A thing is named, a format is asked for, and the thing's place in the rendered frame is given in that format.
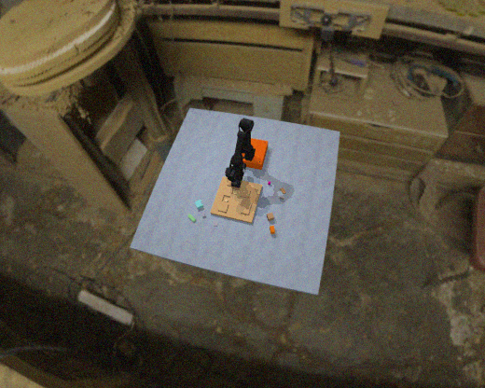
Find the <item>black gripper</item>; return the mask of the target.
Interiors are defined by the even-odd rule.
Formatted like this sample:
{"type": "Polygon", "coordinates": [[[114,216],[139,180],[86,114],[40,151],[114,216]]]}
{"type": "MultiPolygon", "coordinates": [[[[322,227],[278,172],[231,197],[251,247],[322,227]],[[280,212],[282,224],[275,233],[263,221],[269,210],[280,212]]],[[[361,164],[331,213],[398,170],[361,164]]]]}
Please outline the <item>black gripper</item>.
{"type": "Polygon", "coordinates": [[[231,186],[232,187],[240,187],[241,181],[243,180],[243,175],[244,175],[243,168],[244,169],[246,168],[246,164],[245,163],[243,164],[242,171],[239,173],[236,181],[235,182],[231,182],[231,186]]]}

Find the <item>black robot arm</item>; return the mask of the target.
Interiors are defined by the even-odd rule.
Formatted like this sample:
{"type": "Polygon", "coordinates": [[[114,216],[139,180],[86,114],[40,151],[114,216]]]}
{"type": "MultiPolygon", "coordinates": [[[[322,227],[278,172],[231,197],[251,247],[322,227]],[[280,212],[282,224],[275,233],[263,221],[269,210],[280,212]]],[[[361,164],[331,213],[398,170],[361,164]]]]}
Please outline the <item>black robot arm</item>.
{"type": "Polygon", "coordinates": [[[239,131],[237,133],[238,139],[236,143],[235,153],[230,159],[229,167],[226,168],[225,175],[229,181],[235,182],[239,173],[243,169],[243,159],[252,160],[256,149],[251,144],[251,131],[255,122],[249,119],[241,119],[239,123],[239,131]],[[243,132],[240,131],[240,127],[243,132]],[[243,157],[244,153],[244,157],[243,157]],[[233,166],[231,166],[231,164],[233,166]]]}

